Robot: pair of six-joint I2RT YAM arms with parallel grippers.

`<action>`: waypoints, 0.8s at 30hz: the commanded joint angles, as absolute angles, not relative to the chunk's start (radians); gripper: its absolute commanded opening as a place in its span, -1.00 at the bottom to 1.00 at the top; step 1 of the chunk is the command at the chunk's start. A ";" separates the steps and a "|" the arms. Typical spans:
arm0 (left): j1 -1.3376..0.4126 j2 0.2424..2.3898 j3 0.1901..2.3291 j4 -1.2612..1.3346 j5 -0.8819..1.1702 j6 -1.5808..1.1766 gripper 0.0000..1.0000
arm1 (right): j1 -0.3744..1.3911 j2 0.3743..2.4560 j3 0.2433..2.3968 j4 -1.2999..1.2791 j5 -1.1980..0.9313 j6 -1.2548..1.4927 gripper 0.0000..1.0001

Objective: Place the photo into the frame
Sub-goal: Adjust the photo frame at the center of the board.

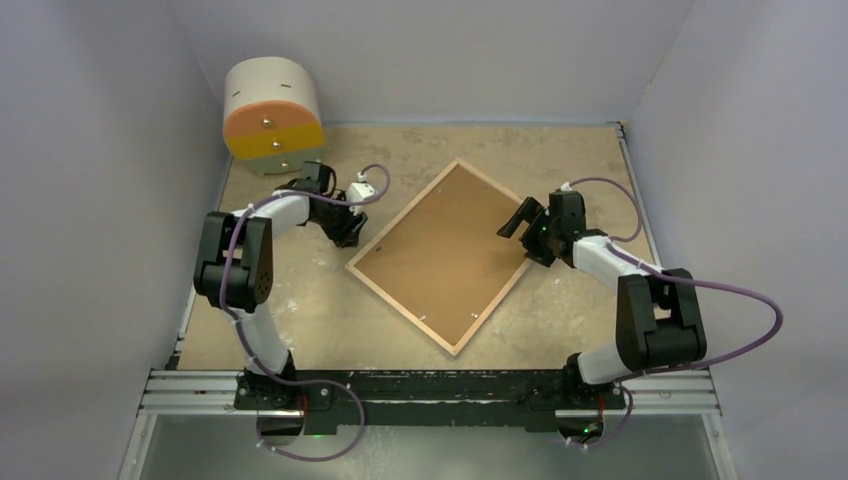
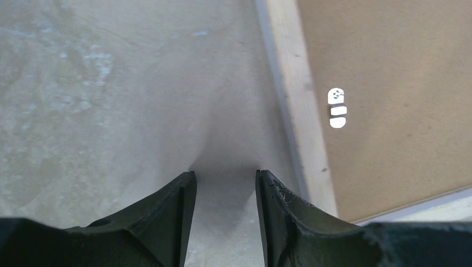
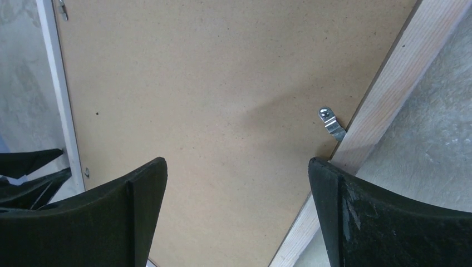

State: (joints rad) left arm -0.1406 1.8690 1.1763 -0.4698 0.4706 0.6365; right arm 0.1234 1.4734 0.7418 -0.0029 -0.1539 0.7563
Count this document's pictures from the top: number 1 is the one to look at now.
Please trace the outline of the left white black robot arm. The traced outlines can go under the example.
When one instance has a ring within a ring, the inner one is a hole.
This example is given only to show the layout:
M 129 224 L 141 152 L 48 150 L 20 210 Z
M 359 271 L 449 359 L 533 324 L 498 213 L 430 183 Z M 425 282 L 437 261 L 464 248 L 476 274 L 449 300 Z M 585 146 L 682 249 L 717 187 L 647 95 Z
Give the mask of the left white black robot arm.
M 213 211 L 203 220 L 195 292 L 228 317 L 246 357 L 244 377 L 260 384 L 259 395 L 272 408 L 292 405 L 302 384 L 268 305 L 274 287 L 274 240 L 292 228 L 314 224 L 335 247 L 357 246 L 368 220 L 365 206 L 388 190 L 369 182 L 373 168 L 362 168 L 341 190 L 332 167 L 308 161 L 297 178 L 268 197 L 241 210 Z

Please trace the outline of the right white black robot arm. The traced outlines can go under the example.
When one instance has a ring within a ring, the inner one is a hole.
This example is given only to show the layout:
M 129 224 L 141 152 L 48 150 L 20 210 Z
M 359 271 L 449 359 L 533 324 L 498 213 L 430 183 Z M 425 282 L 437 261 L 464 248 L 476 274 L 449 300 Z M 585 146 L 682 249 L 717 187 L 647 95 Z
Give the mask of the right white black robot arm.
M 498 230 L 519 241 L 527 258 L 549 267 L 560 260 L 588 274 L 616 295 L 612 343 L 572 355 L 564 367 L 561 392 L 576 407 L 596 399 L 601 385 L 632 373 L 690 365 L 703 359 L 707 339 L 691 275 L 662 270 L 616 253 L 609 235 L 587 226 L 583 196 L 559 190 L 542 205 L 527 197 Z

